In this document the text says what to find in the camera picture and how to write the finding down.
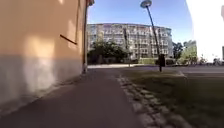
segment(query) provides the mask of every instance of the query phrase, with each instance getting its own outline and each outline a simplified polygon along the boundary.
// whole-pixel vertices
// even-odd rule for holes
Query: yellow wall
[[[0,105],[81,74],[85,11],[85,0],[0,0]]]
[[[79,58],[84,13],[84,0],[0,0],[0,54]]]

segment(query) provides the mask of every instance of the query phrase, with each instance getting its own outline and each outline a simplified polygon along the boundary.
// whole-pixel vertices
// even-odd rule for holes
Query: apartment building
[[[127,30],[128,49],[124,40],[124,28]],[[124,50],[129,50],[132,59],[158,57],[152,26],[120,23],[88,24],[87,31],[88,50],[91,50],[93,42],[103,40],[113,41]],[[173,56],[171,29],[156,26],[155,31],[160,53],[165,54],[166,57]]]

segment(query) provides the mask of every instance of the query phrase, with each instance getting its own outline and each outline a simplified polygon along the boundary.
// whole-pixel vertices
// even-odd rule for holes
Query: bush
[[[156,65],[159,65],[159,61],[157,58],[141,58],[139,61],[138,61],[139,64],[156,64]],[[175,61],[174,59],[166,59],[166,65],[173,65],[175,64]]]
[[[155,64],[155,60],[154,58],[141,58],[138,60],[139,64]]]
[[[166,59],[166,65],[174,65],[175,61],[174,59]]]

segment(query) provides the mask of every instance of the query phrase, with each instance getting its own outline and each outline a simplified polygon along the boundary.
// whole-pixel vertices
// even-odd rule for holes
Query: pavement
[[[0,128],[143,128],[114,69],[91,69],[78,82],[0,119]]]

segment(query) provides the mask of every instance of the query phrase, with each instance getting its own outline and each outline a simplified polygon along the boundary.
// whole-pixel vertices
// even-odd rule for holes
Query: sky
[[[135,23],[151,25],[142,0],[95,0],[88,10],[88,23]],[[185,0],[152,0],[155,26],[172,29],[173,42],[194,40],[191,16]]]

